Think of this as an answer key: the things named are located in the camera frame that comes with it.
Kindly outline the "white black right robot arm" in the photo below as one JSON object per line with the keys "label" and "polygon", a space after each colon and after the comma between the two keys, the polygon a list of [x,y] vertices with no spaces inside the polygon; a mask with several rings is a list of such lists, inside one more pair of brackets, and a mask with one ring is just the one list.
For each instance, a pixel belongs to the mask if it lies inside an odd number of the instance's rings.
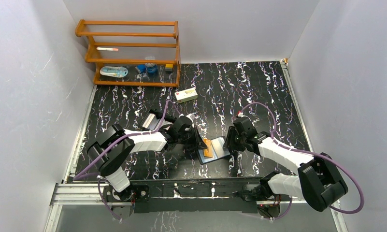
{"label": "white black right robot arm", "polygon": [[257,132],[247,117],[238,117],[228,129],[225,147],[229,151],[249,151],[275,161],[293,172],[273,172],[260,181],[260,193],[266,200],[288,195],[305,200],[322,212],[348,193],[348,187],[330,156],[319,157],[297,152],[273,139],[270,133]]}

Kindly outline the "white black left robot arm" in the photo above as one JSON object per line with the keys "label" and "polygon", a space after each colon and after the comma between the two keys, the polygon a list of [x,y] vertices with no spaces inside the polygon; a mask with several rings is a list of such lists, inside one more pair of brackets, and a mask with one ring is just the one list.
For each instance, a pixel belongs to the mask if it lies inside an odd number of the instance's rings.
{"label": "white black left robot arm", "polygon": [[160,152],[176,144],[183,145],[185,150],[208,148],[191,118],[180,116],[160,126],[158,131],[126,130],[114,124],[95,141],[86,144],[86,154],[95,162],[99,175],[113,187],[114,195],[121,201],[127,201],[133,194],[122,167],[127,157],[137,152]]}

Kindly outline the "orange credit card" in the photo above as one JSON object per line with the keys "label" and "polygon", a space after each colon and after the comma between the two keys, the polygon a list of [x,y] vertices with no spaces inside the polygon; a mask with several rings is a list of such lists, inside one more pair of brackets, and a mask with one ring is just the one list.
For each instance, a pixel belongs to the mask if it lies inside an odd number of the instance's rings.
{"label": "orange credit card", "polygon": [[212,141],[209,140],[209,139],[204,139],[203,141],[204,141],[204,143],[206,145],[206,148],[203,150],[203,156],[206,159],[213,158],[214,157],[214,152],[213,152],[213,148],[212,148]]}

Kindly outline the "black card holder box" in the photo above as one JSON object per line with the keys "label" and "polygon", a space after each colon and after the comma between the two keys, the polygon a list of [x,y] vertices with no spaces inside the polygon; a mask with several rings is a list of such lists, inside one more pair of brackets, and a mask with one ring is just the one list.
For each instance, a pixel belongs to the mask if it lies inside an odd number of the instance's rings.
{"label": "black card holder box", "polygon": [[[139,128],[145,131],[154,131],[159,125],[162,119],[163,113],[156,109],[150,109],[147,115],[138,124]],[[166,114],[162,126],[173,124],[176,121],[176,117],[173,115]]]}

